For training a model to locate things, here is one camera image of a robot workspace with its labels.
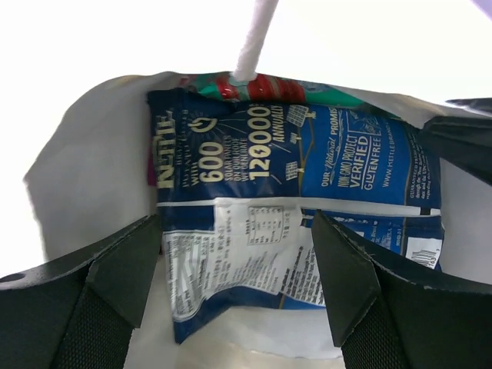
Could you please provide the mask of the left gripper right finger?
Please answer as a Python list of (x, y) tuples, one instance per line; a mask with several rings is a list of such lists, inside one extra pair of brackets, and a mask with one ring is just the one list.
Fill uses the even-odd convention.
[(489, 368), (491, 287), (426, 268), (317, 211), (312, 238), (347, 368)]

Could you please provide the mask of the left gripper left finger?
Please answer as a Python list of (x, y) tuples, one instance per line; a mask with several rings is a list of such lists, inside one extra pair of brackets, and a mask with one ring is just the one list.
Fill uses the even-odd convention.
[(147, 216), (94, 244), (1, 279), (3, 368), (122, 368), (161, 247)]

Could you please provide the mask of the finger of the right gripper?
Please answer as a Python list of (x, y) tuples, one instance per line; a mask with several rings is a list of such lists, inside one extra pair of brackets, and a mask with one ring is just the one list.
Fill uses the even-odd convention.
[(491, 184), (491, 99), (424, 103), (432, 117), (421, 129), (421, 144), (468, 174)]

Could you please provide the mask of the light blue paper bag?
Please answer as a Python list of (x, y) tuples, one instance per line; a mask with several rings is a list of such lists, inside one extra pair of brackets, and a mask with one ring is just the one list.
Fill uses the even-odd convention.
[[(151, 212), (144, 94), (184, 72), (227, 71), (256, 11), (252, 1), (123, 1), (85, 6), (87, 40), (144, 63), (82, 95), (25, 176), (49, 258), (66, 257)], [(454, 98), (491, 95), (489, 1), (282, 1), (258, 70), (332, 82), (416, 126), (437, 114), (483, 117)], [(164, 265), (145, 268), (142, 323), (124, 368), (346, 368), (324, 313), (239, 307), (183, 345), (171, 340)]]

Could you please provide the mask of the blue Kettle chips bag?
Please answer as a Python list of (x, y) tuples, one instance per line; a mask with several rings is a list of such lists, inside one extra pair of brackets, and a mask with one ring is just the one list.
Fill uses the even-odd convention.
[(323, 211), (439, 266), (440, 162), (417, 129), (360, 108), (150, 91), (152, 161), (175, 340), (232, 307), (324, 307)]

